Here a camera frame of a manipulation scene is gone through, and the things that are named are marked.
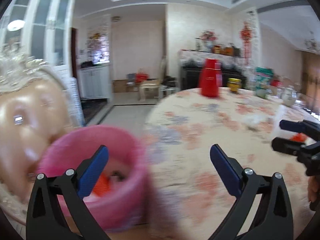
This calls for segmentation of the person right hand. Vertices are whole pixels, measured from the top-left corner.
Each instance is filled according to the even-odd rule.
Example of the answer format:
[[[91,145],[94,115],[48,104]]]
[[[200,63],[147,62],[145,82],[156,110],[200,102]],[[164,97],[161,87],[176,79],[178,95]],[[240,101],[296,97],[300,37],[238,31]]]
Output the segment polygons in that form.
[[[316,176],[312,176],[308,180],[308,199],[314,203],[319,196],[319,181]]]

